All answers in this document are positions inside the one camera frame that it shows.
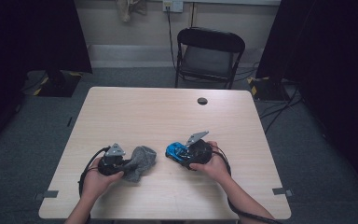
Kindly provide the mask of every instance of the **person's left hand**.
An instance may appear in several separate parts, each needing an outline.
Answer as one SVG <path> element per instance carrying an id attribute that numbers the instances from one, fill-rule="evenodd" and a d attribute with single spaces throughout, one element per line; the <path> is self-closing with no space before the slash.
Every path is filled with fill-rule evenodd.
<path id="1" fill-rule="evenodd" d="M 101 157 L 95 159 L 86 174 L 82 197 L 91 197 L 96 200 L 106 191 L 110 184 L 118 181 L 124 175 L 122 171 L 114 175 L 102 175 L 98 172 L 98 162 L 100 159 Z"/>

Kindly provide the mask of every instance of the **forearm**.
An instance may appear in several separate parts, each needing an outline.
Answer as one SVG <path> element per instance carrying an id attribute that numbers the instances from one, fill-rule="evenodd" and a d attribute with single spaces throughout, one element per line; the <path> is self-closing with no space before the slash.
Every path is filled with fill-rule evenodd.
<path id="1" fill-rule="evenodd" d="M 82 197 L 77 203 L 71 215 L 66 219 L 65 224 L 81 224 L 86 223 L 91 212 L 92 206 L 97 201 L 94 197 Z"/>
<path id="2" fill-rule="evenodd" d="M 231 203 L 239 210 L 260 217 L 274 219 L 267 209 L 246 193 L 232 178 L 227 175 L 218 181 L 227 194 Z M 241 223 L 261 223 L 259 221 L 240 216 Z"/>

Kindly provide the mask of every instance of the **handheld controller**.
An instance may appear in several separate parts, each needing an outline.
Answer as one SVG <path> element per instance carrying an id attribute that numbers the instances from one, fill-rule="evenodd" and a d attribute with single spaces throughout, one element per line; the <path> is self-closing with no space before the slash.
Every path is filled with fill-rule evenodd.
<path id="1" fill-rule="evenodd" d="M 208 132 L 194 133 L 187 140 L 185 145 L 175 142 L 167 146 L 165 156 L 179 164 L 185 166 L 188 170 L 191 163 L 207 163 L 212 157 L 211 146 L 201 138 Z"/>
<path id="2" fill-rule="evenodd" d="M 123 160 L 125 154 L 126 152 L 117 143 L 114 143 L 98 163 L 98 171 L 102 175 L 114 175 L 120 171 L 125 172 L 124 165 L 131 161 Z"/>

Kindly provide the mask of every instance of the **table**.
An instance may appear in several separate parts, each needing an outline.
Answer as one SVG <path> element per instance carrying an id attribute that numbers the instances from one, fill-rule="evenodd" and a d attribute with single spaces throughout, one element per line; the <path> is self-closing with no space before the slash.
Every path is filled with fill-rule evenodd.
<path id="1" fill-rule="evenodd" d="M 199 105 L 204 97 L 207 105 Z M 255 104 L 248 91 L 94 87 L 89 90 L 65 147 L 39 216 L 67 218 L 78 196 L 77 181 L 99 149 L 118 143 L 129 159 L 138 146 L 157 152 L 156 165 L 139 183 L 113 184 L 91 211 L 99 219 L 237 219 L 227 196 L 201 172 L 165 157 L 167 145 L 185 143 L 192 133 L 209 131 L 230 162 L 233 178 L 278 219 L 291 211 Z"/>

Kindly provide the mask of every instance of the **person's right hand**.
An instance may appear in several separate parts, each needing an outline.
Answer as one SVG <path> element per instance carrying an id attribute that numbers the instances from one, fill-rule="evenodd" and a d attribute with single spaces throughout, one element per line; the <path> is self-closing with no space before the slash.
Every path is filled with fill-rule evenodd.
<path id="1" fill-rule="evenodd" d="M 209 141 L 207 143 L 211 145 L 213 151 L 219 151 L 216 142 Z M 211 159 L 206 164 L 191 163 L 190 168 L 202 171 L 218 183 L 221 183 L 225 178 L 230 177 L 226 163 L 215 153 L 212 153 Z"/>

